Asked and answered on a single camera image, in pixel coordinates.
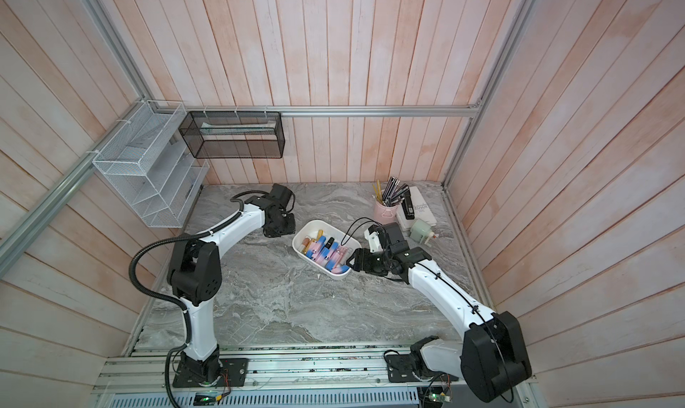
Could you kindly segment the pink bear lip gloss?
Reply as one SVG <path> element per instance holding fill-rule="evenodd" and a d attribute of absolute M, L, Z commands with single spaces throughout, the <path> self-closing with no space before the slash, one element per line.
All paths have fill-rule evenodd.
<path fill-rule="evenodd" d="M 337 257 L 337 259 L 336 259 L 336 261 L 335 261 L 335 264 L 336 264 L 336 265 L 338 265 L 338 264 L 341 263 L 342 259 L 345 257 L 345 255 L 346 255 L 346 253 L 347 253 L 347 250 L 348 250 L 347 247 L 343 247 L 343 246 L 341 246 L 341 247 L 337 250 L 338 257 Z"/>

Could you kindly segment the pink blue lipstick tall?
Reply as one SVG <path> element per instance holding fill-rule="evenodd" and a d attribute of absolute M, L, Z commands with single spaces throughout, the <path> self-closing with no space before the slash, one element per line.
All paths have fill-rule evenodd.
<path fill-rule="evenodd" d="M 328 271 L 331 271 L 334 267 L 334 264 L 335 264 L 334 257 L 335 257 L 335 254 L 336 254 L 336 251 L 338 248 L 339 248 L 339 243 L 334 242 L 331 246 L 331 249 L 328 251 L 328 254 L 326 255 L 324 267 Z"/>

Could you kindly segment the white storage box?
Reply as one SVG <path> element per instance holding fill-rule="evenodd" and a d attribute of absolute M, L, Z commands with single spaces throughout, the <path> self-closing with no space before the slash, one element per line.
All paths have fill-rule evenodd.
<path fill-rule="evenodd" d="M 312 220 L 294 235 L 292 248 L 318 272 L 341 280 L 352 272 L 348 261 L 361 245 L 351 236 L 351 231 L 346 233 L 324 221 Z"/>

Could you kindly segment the pink blue lipstick sideways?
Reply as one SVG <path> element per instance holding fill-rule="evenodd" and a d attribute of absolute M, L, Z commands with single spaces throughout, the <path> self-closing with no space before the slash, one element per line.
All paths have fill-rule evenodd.
<path fill-rule="evenodd" d="M 319 252 L 321 251 L 322 247 L 326 243 L 326 237 L 325 236 L 320 236 L 315 242 L 313 242 L 308 249 L 306 256 L 307 258 L 310 258 L 311 260 L 314 260 Z"/>

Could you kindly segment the gold lipstick tube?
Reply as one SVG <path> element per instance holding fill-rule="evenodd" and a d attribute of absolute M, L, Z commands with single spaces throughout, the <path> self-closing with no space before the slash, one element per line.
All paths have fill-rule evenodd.
<path fill-rule="evenodd" d="M 316 238 L 306 238 L 303 241 L 303 245 L 301 246 L 301 253 L 303 255 L 307 255 L 307 252 L 310 250 L 310 247 L 317 241 Z"/>

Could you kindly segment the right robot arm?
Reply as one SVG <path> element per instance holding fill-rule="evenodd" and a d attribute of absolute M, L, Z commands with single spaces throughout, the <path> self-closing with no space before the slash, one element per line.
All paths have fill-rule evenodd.
<path fill-rule="evenodd" d="M 356 249 L 347 264 L 356 272 L 408 284 L 448 319 L 458 341 L 423 338 L 406 355 L 391 353 L 386 365 L 392 382 L 457 378 L 489 403 L 530 379 L 532 365 L 517 318 L 496 313 L 471 297 L 421 247 L 410 247 L 398 224 L 371 224 L 369 244 Z"/>

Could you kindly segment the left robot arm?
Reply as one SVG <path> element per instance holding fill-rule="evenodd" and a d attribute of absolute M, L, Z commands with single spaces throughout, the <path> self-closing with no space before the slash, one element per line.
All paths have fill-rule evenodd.
<path fill-rule="evenodd" d="M 216 384 L 221 377 L 219 343 L 214 334 L 213 299 L 222 284 L 221 258 L 244 237 L 261 230 L 267 238 L 295 233 L 294 193 L 275 183 L 268 192 L 248 190 L 230 200 L 237 212 L 201 233 L 183 233 L 140 249 L 131 259 L 128 276 L 141 293 L 177 306 L 183 317 L 185 340 L 169 351 L 180 355 L 178 370 L 200 386 Z M 144 286 L 137 278 L 137 265 L 148 252 L 171 245 L 167 273 L 171 295 Z"/>

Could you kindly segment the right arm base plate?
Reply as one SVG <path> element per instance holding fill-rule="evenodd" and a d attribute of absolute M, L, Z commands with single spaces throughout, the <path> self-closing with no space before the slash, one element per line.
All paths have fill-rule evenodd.
<path fill-rule="evenodd" d="M 423 357 L 414 353 L 399 354 L 388 351 L 383 354 L 387 378 L 391 383 L 429 381 L 434 377 L 446 376 L 460 381 L 460 366 L 456 357 L 431 355 Z"/>

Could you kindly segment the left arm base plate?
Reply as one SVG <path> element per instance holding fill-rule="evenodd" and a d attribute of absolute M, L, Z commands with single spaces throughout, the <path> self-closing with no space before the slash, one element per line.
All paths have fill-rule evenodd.
<path fill-rule="evenodd" d="M 172 386 L 173 388 L 241 388 L 246 380 L 248 363 L 247 358 L 221 357 L 200 362 L 183 357 Z"/>

